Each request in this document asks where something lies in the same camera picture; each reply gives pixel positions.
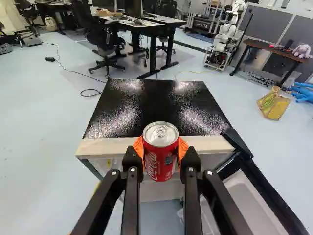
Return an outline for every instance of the orange gripper pad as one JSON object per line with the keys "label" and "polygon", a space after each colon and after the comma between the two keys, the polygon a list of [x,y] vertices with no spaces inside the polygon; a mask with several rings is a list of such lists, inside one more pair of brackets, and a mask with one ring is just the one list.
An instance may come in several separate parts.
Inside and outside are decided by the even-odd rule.
{"label": "orange gripper pad", "polygon": [[133,143],[133,147],[136,151],[136,153],[141,157],[142,159],[142,169],[144,170],[144,161],[143,161],[143,142],[142,142],[142,136],[138,137],[136,141]]}
{"label": "orange gripper pad", "polygon": [[178,141],[178,155],[177,155],[177,164],[178,164],[178,169],[179,170],[180,170],[181,160],[185,156],[188,148],[189,148],[188,144],[181,137],[179,137],[179,141]]}

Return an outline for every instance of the computer mouse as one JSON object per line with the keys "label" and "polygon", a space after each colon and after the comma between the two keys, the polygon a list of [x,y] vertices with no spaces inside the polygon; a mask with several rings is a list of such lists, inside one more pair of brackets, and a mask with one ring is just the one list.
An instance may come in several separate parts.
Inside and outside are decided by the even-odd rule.
{"label": "computer mouse", "polygon": [[55,58],[54,58],[54,57],[47,56],[47,57],[45,58],[45,60],[50,61],[50,62],[53,62],[53,61],[55,61]]}

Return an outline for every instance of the can lid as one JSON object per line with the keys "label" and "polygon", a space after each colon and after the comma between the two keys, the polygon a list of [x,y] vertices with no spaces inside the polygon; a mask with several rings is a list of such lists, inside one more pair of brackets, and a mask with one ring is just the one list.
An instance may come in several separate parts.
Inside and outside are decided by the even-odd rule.
{"label": "can lid", "polygon": [[166,147],[178,139],[177,128],[165,121],[150,123],[143,129],[144,140],[155,147]]}

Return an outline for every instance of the speckled black surface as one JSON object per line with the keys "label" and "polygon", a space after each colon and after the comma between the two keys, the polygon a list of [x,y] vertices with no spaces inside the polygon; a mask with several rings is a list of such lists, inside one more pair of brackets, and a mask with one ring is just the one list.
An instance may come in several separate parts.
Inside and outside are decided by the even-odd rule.
{"label": "speckled black surface", "polygon": [[154,121],[180,136],[219,135],[230,124],[203,82],[110,79],[84,138],[137,137]]}

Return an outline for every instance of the pull tab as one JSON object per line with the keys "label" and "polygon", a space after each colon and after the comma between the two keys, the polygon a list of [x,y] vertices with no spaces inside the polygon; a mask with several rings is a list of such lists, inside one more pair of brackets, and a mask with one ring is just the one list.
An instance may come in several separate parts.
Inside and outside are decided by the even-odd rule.
{"label": "pull tab", "polygon": [[166,126],[161,126],[156,130],[156,135],[159,137],[164,137],[166,135]]}

